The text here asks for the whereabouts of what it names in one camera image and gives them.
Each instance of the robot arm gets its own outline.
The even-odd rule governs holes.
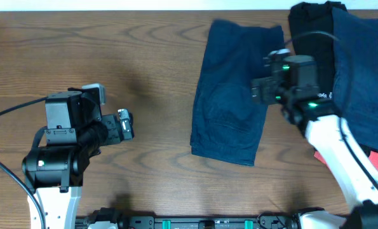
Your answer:
[[[198,218],[156,219],[148,216],[127,220],[122,215],[114,212],[107,214],[106,209],[102,209],[103,212],[98,213],[99,217],[76,221],[83,172],[89,164],[89,158],[100,153],[100,146],[118,144],[133,137],[129,112],[119,110],[120,121],[113,114],[102,116],[100,104],[105,101],[104,87],[90,85],[82,90],[70,88],[69,92],[48,97],[48,128],[45,130],[48,144],[32,148],[23,162],[26,184],[45,212],[47,227],[124,229],[131,226],[134,229],[171,229],[171,225],[174,225],[174,228],[189,226],[215,229],[232,224],[236,228],[254,229],[255,224],[257,228],[267,229],[378,228],[376,168],[355,141],[346,120],[342,119],[340,129],[340,115],[333,102],[318,98],[314,60],[308,56],[289,56],[288,53],[288,50],[280,50],[268,56],[272,76],[252,80],[253,99],[256,103],[281,104],[283,116],[296,125],[308,142],[321,153],[351,211],[347,219],[331,215],[323,209],[310,209],[291,218],[261,216],[256,219],[210,221]],[[39,215],[30,199],[29,206],[31,228],[39,229]],[[137,223],[144,221],[150,223],[146,226]]]
[[[102,116],[101,104],[105,104],[105,88],[98,83],[51,94],[45,102],[47,145],[32,146],[22,170],[27,187],[45,214],[47,228],[75,227],[83,172],[90,158],[100,154],[101,146],[134,136],[128,110],[118,110],[118,116]],[[41,135],[43,132],[35,136],[37,144]],[[31,228],[40,228],[36,207],[29,197],[28,202]]]
[[[288,54],[288,50],[279,50],[268,56],[272,76],[252,80],[253,99],[256,103],[282,105],[283,116],[298,127],[326,161],[352,213],[346,221],[323,211],[308,212],[299,215],[299,226],[378,228],[378,171],[332,100],[318,98],[314,59]]]

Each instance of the wooden table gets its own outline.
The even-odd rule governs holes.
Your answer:
[[[378,18],[378,11],[353,11]],[[192,104],[214,18],[282,25],[288,11],[0,13],[0,110],[67,87],[107,87],[103,113],[128,108],[133,142],[102,148],[84,174],[78,215],[101,207],[157,215],[256,215],[321,206],[347,213],[313,149],[269,108],[255,167],[191,155]],[[44,104],[0,117],[0,160],[20,177]],[[25,193],[0,170],[0,228],[28,228]]]

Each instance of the denim fabric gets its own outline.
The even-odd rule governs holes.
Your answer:
[[[192,154],[254,165],[267,106],[252,102],[250,80],[270,75],[263,57],[283,48],[280,26],[210,28],[193,106]]]
[[[353,56],[351,103],[344,116],[357,142],[378,149],[378,19],[360,19],[333,8],[334,35]],[[347,92],[348,59],[334,45],[334,101],[341,107]]]

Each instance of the pile of clothes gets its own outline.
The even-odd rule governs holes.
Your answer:
[[[369,155],[378,153],[378,19],[361,19],[344,4],[300,3],[288,16],[292,37],[325,31],[341,40],[353,54],[351,103],[343,114],[355,139]],[[193,107],[192,154],[253,166],[267,106],[254,104],[250,81],[270,75],[263,58],[284,48],[283,31],[242,27],[216,20],[208,42]],[[314,57],[319,97],[341,107],[349,84],[348,59],[338,43],[313,34],[293,42],[296,55]],[[370,159],[378,155],[371,153]]]

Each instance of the green led light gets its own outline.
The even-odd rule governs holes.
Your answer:
[[[315,102],[309,102],[309,107],[315,108],[316,106],[318,106],[317,103],[315,103]]]

